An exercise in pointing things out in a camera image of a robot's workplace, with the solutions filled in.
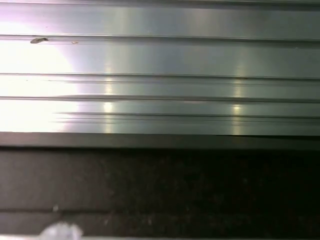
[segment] metallic surface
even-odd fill
[[[320,135],[317,7],[15,2],[0,1],[1,132]]]
[[[320,40],[317,8],[0,3],[0,9],[6,35]]]

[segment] black rubber surface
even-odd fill
[[[69,221],[91,236],[316,239],[319,156],[2,148],[0,233]]]

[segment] horizontal line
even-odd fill
[[[22,4],[64,4],[64,5],[254,5],[275,7],[316,7],[320,3],[317,0],[0,0],[0,3]]]
[[[136,73],[94,73],[94,72],[88,72],[88,73],[78,73],[78,72],[66,72],[66,73],[24,73],[24,72],[17,72],[17,73],[11,73],[11,72],[0,72],[0,78],[1,77],[79,77],[79,78],[119,78],[119,77],[128,77],[128,78],[164,78],[164,79],[204,79],[204,80],[261,80],[261,81],[293,81],[293,82],[313,82],[317,83],[320,81],[320,78],[315,77],[269,77],[269,76],[263,76],[263,77],[257,77],[257,76],[232,76],[232,75],[185,75],[185,74],[136,74]]]
[[[27,40],[31,41],[35,38],[46,38],[46,44],[54,43],[70,43],[70,41],[80,41],[76,44],[83,42],[95,41],[119,41],[119,42],[151,42],[151,43],[196,43],[196,44],[214,44],[225,42],[236,43],[258,43],[271,46],[289,47],[299,45],[299,48],[314,48],[320,47],[320,39],[278,39],[278,38],[241,38],[241,37],[205,37],[205,36],[179,36],[179,35],[95,35],[95,34],[0,34],[1,40]]]

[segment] white debris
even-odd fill
[[[48,226],[39,235],[40,240],[81,240],[83,231],[75,224],[58,222]]]

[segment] shiny metal panel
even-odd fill
[[[316,9],[0,3],[0,11],[2,35],[320,40]]]
[[[0,75],[0,82],[0,96],[3,98],[320,102],[320,82],[307,79],[27,74]]]
[[[244,42],[0,40],[0,73],[320,78],[320,48]]]
[[[196,2],[2,1],[0,131],[320,135],[320,10]]]

